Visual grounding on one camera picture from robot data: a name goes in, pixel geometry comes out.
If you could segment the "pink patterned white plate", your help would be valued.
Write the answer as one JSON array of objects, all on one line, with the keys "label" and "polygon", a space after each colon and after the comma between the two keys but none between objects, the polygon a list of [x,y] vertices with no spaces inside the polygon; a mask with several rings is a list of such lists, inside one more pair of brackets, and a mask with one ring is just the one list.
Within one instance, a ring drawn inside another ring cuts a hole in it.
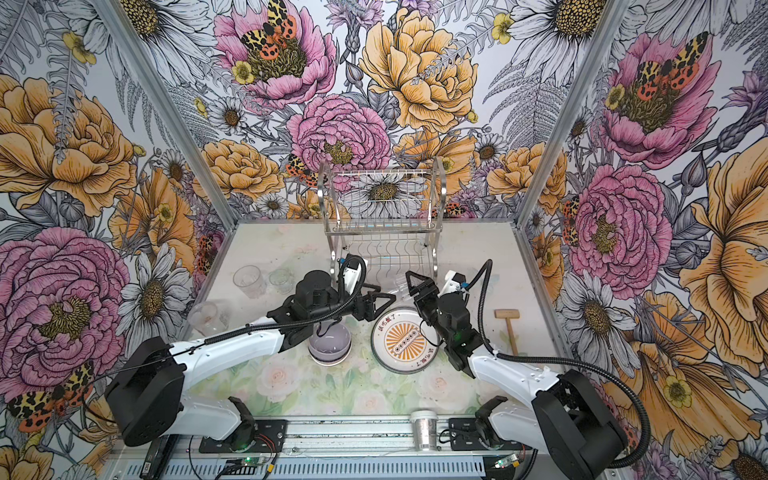
[{"label": "pink patterned white plate", "polygon": [[375,322],[371,347],[378,362],[431,364],[439,353],[439,337],[414,308],[393,308]]}]

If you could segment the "lavender bowl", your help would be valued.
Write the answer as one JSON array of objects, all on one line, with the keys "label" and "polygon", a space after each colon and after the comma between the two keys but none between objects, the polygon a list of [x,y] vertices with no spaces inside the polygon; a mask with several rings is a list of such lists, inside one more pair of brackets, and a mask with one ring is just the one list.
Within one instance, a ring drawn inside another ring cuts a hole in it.
[{"label": "lavender bowl", "polygon": [[352,336],[340,321],[321,322],[309,338],[308,351],[312,357],[333,360],[346,357],[351,349]]}]

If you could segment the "green rimmed white plate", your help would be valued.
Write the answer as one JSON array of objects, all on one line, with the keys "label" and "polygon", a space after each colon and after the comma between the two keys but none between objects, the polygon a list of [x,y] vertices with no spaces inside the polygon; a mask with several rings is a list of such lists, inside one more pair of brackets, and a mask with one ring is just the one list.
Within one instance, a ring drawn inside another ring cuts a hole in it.
[{"label": "green rimmed white plate", "polygon": [[412,375],[416,374],[418,372],[421,372],[425,370],[429,365],[430,362],[427,363],[420,363],[420,362],[396,362],[396,363],[387,363],[384,361],[379,361],[379,365],[383,367],[385,370],[392,372],[394,374],[398,375]]}]

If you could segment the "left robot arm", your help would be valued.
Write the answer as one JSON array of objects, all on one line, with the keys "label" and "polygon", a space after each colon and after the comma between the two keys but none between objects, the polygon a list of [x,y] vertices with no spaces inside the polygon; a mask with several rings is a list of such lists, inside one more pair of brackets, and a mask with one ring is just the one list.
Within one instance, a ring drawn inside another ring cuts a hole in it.
[{"label": "left robot arm", "polygon": [[243,327],[173,344],[161,337],[143,341],[105,391],[123,443],[138,447],[163,436],[188,435],[247,450],[257,427],[244,401],[195,397],[190,389],[221,371],[300,345],[321,323],[346,316],[373,321],[396,298],[366,283],[363,273],[348,270],[333,278],[313,270],[281,306]]}]

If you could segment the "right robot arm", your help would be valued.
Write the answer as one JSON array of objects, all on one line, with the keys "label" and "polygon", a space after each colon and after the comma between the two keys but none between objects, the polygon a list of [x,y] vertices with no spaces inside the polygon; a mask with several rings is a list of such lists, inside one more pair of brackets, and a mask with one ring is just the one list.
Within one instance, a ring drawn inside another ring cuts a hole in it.
[{"label": "right robot arm", "polygon": [[471,323],[463,275],[450,274],[443,287],[413,271],[405,279],[419,317],[435,330],[450,364],[501,391],[475,413],[473,434],[482,446],[518,443],[545,450],[569,479],[595,479],[616,467],[630,441],[584,375],[506,361],[488,350]]}]

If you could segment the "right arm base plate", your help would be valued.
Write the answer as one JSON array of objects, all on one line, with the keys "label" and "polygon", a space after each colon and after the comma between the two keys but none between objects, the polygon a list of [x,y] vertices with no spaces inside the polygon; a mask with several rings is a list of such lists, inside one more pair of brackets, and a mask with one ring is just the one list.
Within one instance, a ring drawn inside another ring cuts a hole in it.
[{"label": "right arm base plate", "polygon": [[480,418],[449,418],[448,427],[439,434],[441,444],[449,444],[453,451],[522,451],[526,445],[503,440],[492,428],[490,421]]}]

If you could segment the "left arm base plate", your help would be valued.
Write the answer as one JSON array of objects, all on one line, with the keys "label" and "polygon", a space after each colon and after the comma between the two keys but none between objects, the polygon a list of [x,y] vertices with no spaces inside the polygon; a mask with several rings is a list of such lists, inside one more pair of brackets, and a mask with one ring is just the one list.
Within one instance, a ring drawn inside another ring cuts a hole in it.
[{"label": "left arm base plate", "polygon": [[203,454],[280,453],[286,440],[288,421],[260,419],[239,426],[224,440],[204,437],[198,447]]}]

